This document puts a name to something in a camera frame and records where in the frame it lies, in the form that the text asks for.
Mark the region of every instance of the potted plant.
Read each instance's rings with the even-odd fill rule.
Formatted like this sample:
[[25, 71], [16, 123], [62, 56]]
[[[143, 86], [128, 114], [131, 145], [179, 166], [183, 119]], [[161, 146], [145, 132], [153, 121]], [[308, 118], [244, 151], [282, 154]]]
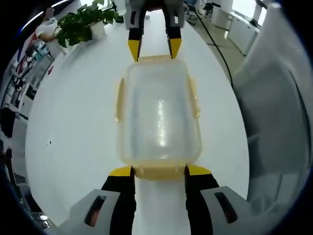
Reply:
[[66, 46], [66, 40], [70, 46], [80, 42], [87, 42], [94, 37], [104, 34], [104, 25], [111, 24], [118, 17], [115, 11], [103, 11], [98, 4], [103, 5], [104, 0], [95, 0], [91, 6], [86, 4], [77, 10], [77, 13], [68, 13], [58, 21], [57, 39], [62, 47]]

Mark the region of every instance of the white flower pot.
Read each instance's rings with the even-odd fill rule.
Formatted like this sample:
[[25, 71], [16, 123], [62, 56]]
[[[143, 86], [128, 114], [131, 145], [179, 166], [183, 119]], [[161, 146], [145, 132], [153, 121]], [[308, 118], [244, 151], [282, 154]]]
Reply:
[[92, 39], [101, 39], [106, 35], [102, 21], [92, 24], [90, 29], [92, 33]]

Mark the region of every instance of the black cable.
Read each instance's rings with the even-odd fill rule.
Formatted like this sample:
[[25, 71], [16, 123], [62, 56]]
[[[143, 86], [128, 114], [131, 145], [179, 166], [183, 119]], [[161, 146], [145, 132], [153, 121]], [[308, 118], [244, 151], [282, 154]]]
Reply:
[[196, 16], [198, 17], [198, 19], [199, 19], [199, 21], [201, 22], [202, 26], [204, 27], [204, 29], [205, 29], [206, 33], [209, 35], [209, 37], [210, 37], [210, 39], [212, 40], [212, 42], [213, 42], [214, 46], [216, 47], [217, 51], [220, 53], [220, 55], [221, 55], [222, 59], [223, 59], [223, 60], [224, 60], [224, 62], [225, 62], [225, 65], [226, 65], [227, 71], [228, 71], [228, 73], [229, 73], [230, 85], [231, 85], [231, 87], [232, 87], [232, 88], [234, 88], [233, 78], [232, 78], [232, 76], [231, 76], [231, 73], [230, 73], [230, 70], [229, 70], [228, 64], [227, 64], [227, 62], [226, 62], [226, 60], [225, 60], [225, 58], [224, 58], [224, 56], [223, 56], [222, 52], [220, 51], [219, 47], [216, 45], [216, 43], [215, 43], [214, 39], [212, 38], [211, 34], [209, 33], [209, 30], [206, 28], [206, 26], [204, 25], [204, 23], [203, 23], [202, 19], [201, 19], [201, 18], [200, 18], [200, 16], [198, 15], [198, 13], [197, 13], [197, 11], [196, 11], [196, 8], [195, 8], [195, 7], [191, 7], [191, 6], [190, 6], [188, 3], [186, 3], [185, 1], [184, 1], [184, 3], [185, 3], [188, 7], [189, 7], [189, 9], [192, 9], [192, 10], [193, 10], [193, 12], [196, 14]]

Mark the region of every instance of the plastic food container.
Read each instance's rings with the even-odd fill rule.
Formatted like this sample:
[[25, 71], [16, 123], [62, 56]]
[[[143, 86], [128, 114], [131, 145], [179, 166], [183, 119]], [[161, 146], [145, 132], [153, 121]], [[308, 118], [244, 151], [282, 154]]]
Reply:
[[118, 89], [117, 152], [136, 176], [172, 178], [201, 153], [198, 97], [186, 65], [169, 56], [140, 58]]

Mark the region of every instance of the green leaves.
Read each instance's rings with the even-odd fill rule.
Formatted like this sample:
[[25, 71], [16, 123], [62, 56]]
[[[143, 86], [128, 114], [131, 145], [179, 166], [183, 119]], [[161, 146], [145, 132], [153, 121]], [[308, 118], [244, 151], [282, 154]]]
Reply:
[[61, 28], [57, 39], [62, 47], [66, 47], [66, 40], [70, 46], [80, 42], [92, 40], [90, 25], [99, 21], [111, 24], [118, 17], [115, 11], [102, 11], [97, 4], [104, 4], [104, 0], [95, 0], [91, 6], [86, 4], [77, 10], [77, 13], [68, 13], [58, 21]]

